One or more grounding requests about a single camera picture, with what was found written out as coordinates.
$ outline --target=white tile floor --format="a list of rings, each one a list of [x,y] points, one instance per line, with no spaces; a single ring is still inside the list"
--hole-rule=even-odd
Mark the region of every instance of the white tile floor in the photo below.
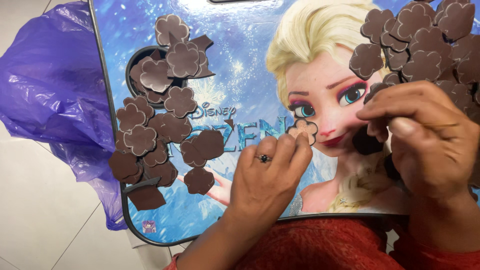
[[[7,30],[0,55],[29,19],[65,2],[0,0],[0,28]],[[162,269],[188,245],[131,249],[125,231],[105,227],[94,190],[77,183],[48,145],[10,137],[0,124],[0,149],[0,270]]]

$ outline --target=red clothing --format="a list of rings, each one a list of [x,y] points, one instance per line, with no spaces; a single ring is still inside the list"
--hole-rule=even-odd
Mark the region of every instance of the red clothing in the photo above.
[[[395,251],[385,253],[386,234],[356,219],[309,219],[272,227],[235,270],[446,270],[480,269],[480,251],[449,253],[416,243],[397,232]],[[175,270],[176,258],[164,270]]]

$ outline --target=blue background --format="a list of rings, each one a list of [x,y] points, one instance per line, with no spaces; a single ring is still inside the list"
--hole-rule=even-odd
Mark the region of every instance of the blue background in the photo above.
[[[265,68],[265,56],[282,14],[295,0],[266,0],[226,5],[212,5],[205,0],[94,0],[94,9],[100,30],[110,79],[115,110],[123,107],[130,97],[125,82],[125,67],[139,49],[157,45],[154,24],[165,14],[179,15],[191,28],[190,38],[207,34],[215,43],[207,50],[210,70],[216,76],[190,80],[198,104],[211,103],[211,107],[234,106],[235,123],[256,123],[245,133],[256,135],[247,145],[262,138],[259,120],[263,119],[279,130],[278,116],[287,116],[286,126],[293,123],[291,114],[278,102],[276,81]],[[381,9],[396,14],[407,0],[374,0]],[[436,6],[440,0],[431,3]],[[476,20],[473,33],[478,34]],[[193,126],[224,124],[226,116],[202,117],[191,120]],[[227,141],[226,147],[236,147],[222,157],[207,162],[220,175],[232,180],[239,156],[238,127]],[[179,174],[190,170],[183,163],[178,150],[171,145],[170,160]],[[336,159],[314,149],[314,158],[302,177],[297,192],[306,186],[334,177]],[[208,196],[191,195],[187,187],[175,181],[172,187],[159,188],[167,204],[148,211],[137,211],[129,201],[129,211],[135,228],[141,233],[143,221],[155,221],[156,233],[144,234],[161,243],[171,243],[201,234],[223,214],[225,206]],[[288,216],[289,208],[282,217]]]

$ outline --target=purple plastic bag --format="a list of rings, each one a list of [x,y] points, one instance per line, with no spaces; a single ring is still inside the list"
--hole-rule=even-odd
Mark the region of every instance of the purple plastic bag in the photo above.
[[[107,228],[127,228],[108,166],[115,144],[86,2],[58,5],[20,29],[0,58],[0,120],[12,136],[50,143],[95,189]]]

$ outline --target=hand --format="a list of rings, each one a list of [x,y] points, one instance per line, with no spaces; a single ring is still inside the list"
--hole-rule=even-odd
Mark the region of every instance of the hand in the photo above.
[[[259,155],[273,160],[263,163]],[[227,211],[239,220],[269,228],[293,199],[312,156],[305,133],[296,141],[283,134],[278,140],[269,136],[258,146],[246,147],[235,170]]]
[[[390,87],[357,116],[380,138],[388,138],[393,118],[393,162],[413,194],[444,200],[468,193],[480,128],[440,88],[425,81]]]
[[[230,204],[230,190],[232,189],[232,181],[228,180],[225,177],[220,176],[216,171],[212,168],[205,167],[205,171],[213,173],[213,177],[215,181],[217,181],[220,186],[214,185],[212,188],[207,192],[207,195],[210,196],[217,202],[228,206]],[[178,180],[183,182],[183,176],[179,175],[177,177]]]

